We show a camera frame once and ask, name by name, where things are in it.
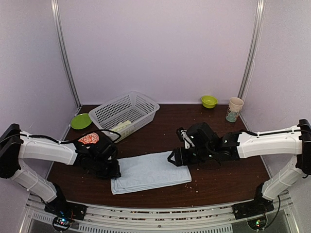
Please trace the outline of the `green patterned white towel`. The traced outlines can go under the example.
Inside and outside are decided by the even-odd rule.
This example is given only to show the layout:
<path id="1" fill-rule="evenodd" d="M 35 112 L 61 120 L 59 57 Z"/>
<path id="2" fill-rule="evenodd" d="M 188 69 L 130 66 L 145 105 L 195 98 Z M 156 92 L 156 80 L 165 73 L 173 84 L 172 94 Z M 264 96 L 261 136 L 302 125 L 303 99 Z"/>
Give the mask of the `green patterned white towel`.
<path id="1" fill-rule="evenodd" d="M 125 129 L 127 126 L 131 125 L 132 122 L 127 120 L 125 122 L 120 122 L 117 126 L 115 126 L 114 128 L 111 129 L 111 131 L 113 132 L 119 132 L 123 129 Z"/>

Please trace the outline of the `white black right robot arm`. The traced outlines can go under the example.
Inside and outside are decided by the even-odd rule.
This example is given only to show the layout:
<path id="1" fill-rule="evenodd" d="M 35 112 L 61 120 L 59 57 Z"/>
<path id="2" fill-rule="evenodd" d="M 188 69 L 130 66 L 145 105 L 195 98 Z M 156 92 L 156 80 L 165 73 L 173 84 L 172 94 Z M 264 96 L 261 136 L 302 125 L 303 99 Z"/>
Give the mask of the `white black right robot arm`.
<path id="1" fill-rule="evenodd" d="M 311 125 L 306 119 L 286 129 L 238 131 L 219 137 L 203 122 L 176 134 L 184 146 L 174 149 L 167 160 L 175 166 L 188 166 L 215 160 L 237 161 L 259 155 L 291 154 L 277 175 L 256 188 L 253 200 L 233 205 L 235 219 L 264 214 L 274 209 L 273 200 L 298 179 L 311 173 Z"/>

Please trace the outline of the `white perforated plastic basket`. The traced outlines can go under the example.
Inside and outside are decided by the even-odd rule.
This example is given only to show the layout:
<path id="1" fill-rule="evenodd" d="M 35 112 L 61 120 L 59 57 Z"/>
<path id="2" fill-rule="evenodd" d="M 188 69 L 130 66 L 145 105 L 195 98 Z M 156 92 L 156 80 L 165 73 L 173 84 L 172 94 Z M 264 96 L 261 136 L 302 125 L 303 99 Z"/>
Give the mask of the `white perforated plastic basket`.
<path id="1" fill-rule="evenodd" d="M 139 92 L 129 92 L 118 96 L 94 109 L 88 115 L 98 129 L 116 143 L 151 123 L 159 104 Z M 120 122 L 131 121 L 132 124 L 119 132 L 111 131 Z"/>

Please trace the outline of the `light blue towel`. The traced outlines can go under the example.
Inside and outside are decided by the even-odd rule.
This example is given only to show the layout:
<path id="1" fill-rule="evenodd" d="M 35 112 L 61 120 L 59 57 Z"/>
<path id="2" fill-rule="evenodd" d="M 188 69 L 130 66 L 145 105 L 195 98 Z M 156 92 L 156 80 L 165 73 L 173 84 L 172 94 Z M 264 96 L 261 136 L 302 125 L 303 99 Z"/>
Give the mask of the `light blue towel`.
<path id="1" fill-rule="evenodd" d="M 118 160 L 121 177 L 111 179 L 113 195 L 134 193 L 155 188 L 189 183 L 188 167 L 167 161 L 171 151 L 151 153 Z"/>

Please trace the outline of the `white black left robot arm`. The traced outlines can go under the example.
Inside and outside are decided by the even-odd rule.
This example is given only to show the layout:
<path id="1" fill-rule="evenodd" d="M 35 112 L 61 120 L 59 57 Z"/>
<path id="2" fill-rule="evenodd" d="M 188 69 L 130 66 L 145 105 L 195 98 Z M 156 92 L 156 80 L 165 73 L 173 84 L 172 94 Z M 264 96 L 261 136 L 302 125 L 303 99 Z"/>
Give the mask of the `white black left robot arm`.
<path id="1" fill-rule="evenodd" d="M 73 140 L 59 141 L 29 134 L 18 124 L 11 124 L 0 137 L 0 176 L 37 194 L 49 212 L 57 216 L 74 215 L 79 207 L 70 204 L 60 186 L 38 175 L 24 159 L 78 165 L 100 179 L 119 178 L 118 149 L 106 132 L 95 130 Z"/>

